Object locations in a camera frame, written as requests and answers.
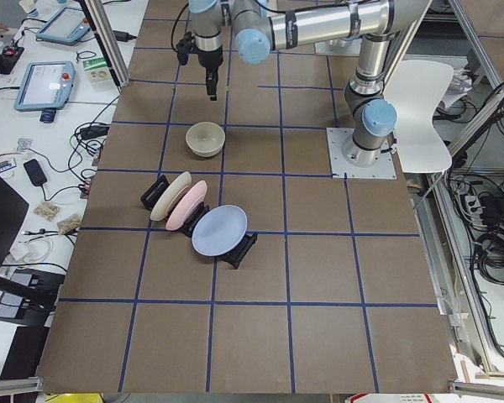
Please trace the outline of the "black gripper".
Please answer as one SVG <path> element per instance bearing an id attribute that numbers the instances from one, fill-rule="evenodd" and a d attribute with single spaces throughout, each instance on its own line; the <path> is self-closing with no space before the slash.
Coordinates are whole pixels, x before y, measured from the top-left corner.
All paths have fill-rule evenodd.
<path id="1" fill-rule="evenodd" d="M 210 101 L 218 99 L 218 68 L 223 63 L 223 45 L 220 41 L 197 41 L 197 57 L 206 71 L 206 89 Z"/>

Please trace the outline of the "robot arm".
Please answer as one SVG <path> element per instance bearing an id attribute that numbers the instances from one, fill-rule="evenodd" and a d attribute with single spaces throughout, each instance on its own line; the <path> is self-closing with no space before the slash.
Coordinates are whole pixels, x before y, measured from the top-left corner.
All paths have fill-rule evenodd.
<path id="1" fill-rule="evenodd" d="M 427 1 L 339 1 L 281 11 L 268 9 L 264 1 L 190 1 L 192 30 L 177 43 L 176 53 L 181 65 L 190 54 L 197 55 L 206 71 L 207 95 L 216 100 L 224 26 L 233 27 L 239 56 L 251 65 L 275 50 L 360 39 L 355 73 L 345 88 L 355 129 L 342 152 L 350 164 L 369 167 L 397 120 L 396 109 L 383 97 L 391 40 L 416 23 L 428 6 Z"/>

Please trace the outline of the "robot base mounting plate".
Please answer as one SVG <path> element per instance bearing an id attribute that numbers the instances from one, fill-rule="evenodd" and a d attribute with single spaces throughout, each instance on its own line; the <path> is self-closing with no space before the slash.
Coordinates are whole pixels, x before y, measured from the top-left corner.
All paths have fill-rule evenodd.
<path id="1" fill-rule="evenodd" d="M 395 180 L 392 154 L 387 139 L 376 150 L 359 149 L 352 128 L 327 128 L 332 177 L 335 179 Z"/>

